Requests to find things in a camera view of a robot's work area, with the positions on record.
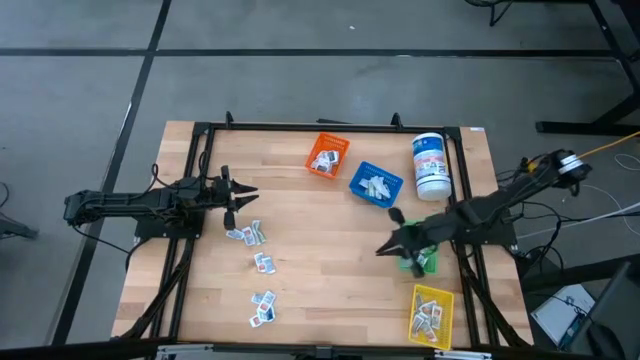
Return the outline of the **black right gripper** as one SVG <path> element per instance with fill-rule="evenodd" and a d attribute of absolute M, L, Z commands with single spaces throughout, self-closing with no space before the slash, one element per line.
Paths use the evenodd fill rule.
<path fill-rule="evenodd" d="M 389 216 L 399 228 L 391 233 L 387 242 L 377 251 L 377 256 L 399 256 L 409 259 L 411 272 L 415 278 L 422 278 L 425 273 L 417 262 L 421 249 L 438 245 L 449 239 L 447 215 L 440 213 L 426 217 L 424 220 L 409 225 L 399 208 L 390 208 Z"/>

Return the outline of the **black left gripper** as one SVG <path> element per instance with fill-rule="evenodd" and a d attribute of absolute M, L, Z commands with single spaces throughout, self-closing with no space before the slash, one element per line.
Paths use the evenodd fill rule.
<path fill-rule="evenodd" d="M 226 230 L 233 230 L 235 225 L 234 210 L 239 211 L 243 206 L 256 200 L 258 195 L 249 195 L 244 197 L 232 197 L 231 190 L 231 177 L 230 171 L 227 165 L 221 167 L 221 174 L 213 179 L 213 185 L 215 188 L 215 200 L 217 207 L 224 208 L 223 225 Z M 234 184 L 235 194 L 244 194 L 256 192 L 257 188 L 248 185 L 242 185 L 239 183 Z"/>

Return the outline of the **green plastic basket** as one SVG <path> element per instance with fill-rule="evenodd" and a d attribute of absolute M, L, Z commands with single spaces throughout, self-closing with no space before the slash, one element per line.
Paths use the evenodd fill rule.
<path fill-rule="evenodd" d="M 425 274 L 436 274 L 438 271 L 438 259 L 439 259 L 439 250 L 438 246 L 430 246 L 427 248 L 423 248 L 420 250 L 419 254 L 429 254 L 430 258 L 425 266 L 422 268 Z M 411 264 L 409 259 L 398 258 L 396 261 L 398 268 L 402 271 L 411 271 Z"/>

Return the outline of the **blue plastic basket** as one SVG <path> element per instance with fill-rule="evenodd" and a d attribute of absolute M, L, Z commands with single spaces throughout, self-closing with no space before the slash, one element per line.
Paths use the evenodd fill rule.
<path fill-rule="evenodd" d="M 384 182 L 388 186 L 391 192 L 390 198 L 385 199 L 385 198 L 382 198 L 380 195 L 377 196 L 376 199 L 369 197 L 366 194 L 367 188 L 361 187 L 359 185 L 359 181 L 362 178 L 368 179 L 370 181 L 371 179 L 377 176 L 381 176 L 384 178 Z M 349 184 L 349 188 L 352 194 L 355 195 L 356 197 L 369 201 L 372 204 L 375 204 L 381 208 L 390 208 L 394 205 L 394 202 L 401 191 L 403 183 L 404 183 L 404 180 L 401 177 L 396 176 L 370 162 L 363 161 L 358 167 L 358 169 L 356 170 L 356 173 Z"/>

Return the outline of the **yellow plastic basket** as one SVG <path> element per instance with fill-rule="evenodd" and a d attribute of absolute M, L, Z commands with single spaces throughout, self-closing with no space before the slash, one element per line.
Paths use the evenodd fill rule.
<path fill-rule="evenodd" d="M 416 312 L 420 312 L 418 308 L 429 301 L 435 300 L 437 305 L 443 308 L 441 326 L 439 329 L 433 329 L 438 341 L 436 343 L 429 342 L 424 332 L 420 329 L 417 334 L 411 333 L 411 323 Z M 431 314 L 425 314 L 425 322 L 431 326 Z M 454 315 L 454 294 L 439 290 L 436 288 L 415 285 L 412 294 L 412 303 L 410 308 L 410 317 L 408 325 L 408 340 L 412 343 L 433 347 L 440 350 L 450 350 L 453 337 L 453 315 Z"/>

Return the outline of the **orange plastic basket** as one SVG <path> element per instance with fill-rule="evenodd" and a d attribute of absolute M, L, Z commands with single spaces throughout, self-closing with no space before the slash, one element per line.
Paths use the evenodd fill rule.
<path fill-rule="evenodd" d="M 309 156 L 305 163 L 305 168 L 313 174 L 316 174 L 325 178 L 329 178 L 329 179 L 334 179 L 337 176 L 339 169 L 341 168 L 341 165 L 346 157 L 349 147 L 350 147 L 350 141 L 348 139 L 334 135 L 334 134 L 321 132 L 316 138 L 316 141 L 309 153 Z M 332 150 L 339 152 L 338 163 L 331 163 L 329 161 L 328 152 Z M 333 165 L 332 173 L 326 174 L 326 173 L 319 172 L 312 169 L 311 163 L 316 158 L 323 158 L 326 162 L 330 162 Z"/>

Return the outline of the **white wipes canister blue label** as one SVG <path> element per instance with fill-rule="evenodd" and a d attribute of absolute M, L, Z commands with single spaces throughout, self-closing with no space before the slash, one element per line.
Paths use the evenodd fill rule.
<path fill-rule="evenodd" d="M 420 200 L 442 201 L 452 193 L 444 138 L 434 132 L 417 135 L 412 141 L 416 190 Z"/>

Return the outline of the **white paper box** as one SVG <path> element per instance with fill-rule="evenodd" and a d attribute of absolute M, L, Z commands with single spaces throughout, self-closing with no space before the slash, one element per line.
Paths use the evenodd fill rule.
<path fill-rule="evenodd" d="M 568 346 L 596 303 L 582 285 L 564 286 L 553 294 L 532 293 L 532 296 L 542 300 L 531 312 L 532 318 L 560 349 Z"/>

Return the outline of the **black floor beam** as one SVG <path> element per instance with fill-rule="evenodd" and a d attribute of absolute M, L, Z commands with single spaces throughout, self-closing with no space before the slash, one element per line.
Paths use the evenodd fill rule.
<path fill-rule="evenodd" d="M 640 277 L 640 253 L 638 253 L 534 275 L 522 280 L 521 288 L 524 293 L 527 293 L 548 287 L 568 286 L 583 282 L 610 279 L 613 278 L 624 265 L 628 265 L 633 276 Z"/>

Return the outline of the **black front crossbar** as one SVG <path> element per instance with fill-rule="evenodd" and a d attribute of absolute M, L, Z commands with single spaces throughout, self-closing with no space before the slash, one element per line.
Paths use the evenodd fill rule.
<path fill-rule="evenodd" d="M 151 338 L 5 349 L 0 350 L 0 360 L 132 360 L 152 357 L 159 346 L 173 344 L 213 344 L 214 350 L 210 353 L 292 354 L 330 360 L 356 356 L 409 356 L 434 360 L 434 352 L 438 351 L 430 347 L 177 343 L 172 338 Z M 480 345 L 454 350 L 490 353 L 493 360 L 614 360 L 575 353 L 550 352 L 533 347 Z"/>

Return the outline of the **black handheld device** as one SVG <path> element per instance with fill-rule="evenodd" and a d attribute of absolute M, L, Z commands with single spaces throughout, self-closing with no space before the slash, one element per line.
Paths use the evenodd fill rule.
<path fill-rule="evenodd" d="M 625 359 L 624 349 L 618 337 L 604 325 L 593 323 L 587 330 L 587 341 L 596 356 Z"/>

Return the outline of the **black monitor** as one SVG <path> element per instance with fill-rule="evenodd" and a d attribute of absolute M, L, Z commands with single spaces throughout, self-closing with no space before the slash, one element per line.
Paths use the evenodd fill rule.
<path fill-rule="evenodd" d="M 615 333 L 624 349 L 624 360 L 640 360 L 640 279 L 631 274 L 628 265 L 609 281 L 568 346 L 570 352 L 596 356 L 587 341 L 587 330 L 593 323 Z"/>

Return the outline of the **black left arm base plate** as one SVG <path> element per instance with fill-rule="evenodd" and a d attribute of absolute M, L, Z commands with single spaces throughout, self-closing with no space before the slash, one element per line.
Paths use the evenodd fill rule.
<path fill-rule="evenodd" d="M 135 216 L 135 236 L 150 238 L 196 238 L 204 224 L 203 211 L 169 210 L 157 215 Z"/>

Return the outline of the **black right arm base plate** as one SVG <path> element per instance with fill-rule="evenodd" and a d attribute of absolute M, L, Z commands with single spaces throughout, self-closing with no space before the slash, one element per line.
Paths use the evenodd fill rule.
<path fill-rule="evenodd" d="M 494 222 L 483 225 L 477 235 L 479 242 L 487 245 L 510 246 L 516 243 L 516 235 L 512 218 L 500 218 Z"/>

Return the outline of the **silver metal bracket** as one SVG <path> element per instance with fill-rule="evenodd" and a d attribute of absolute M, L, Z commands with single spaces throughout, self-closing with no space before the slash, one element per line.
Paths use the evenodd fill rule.
<path fill-rule="evenodd" d="M 490 353 L 438 350 L 434 352 L 434 360 L 493 360 L 493 358 Z"/>
<path fill-rule="evenodd" d="M 180 357 L 203 354 L 213 350 L 213 344 L 161 345 L 157 348 L 153 360 L 179 360 Z"/>

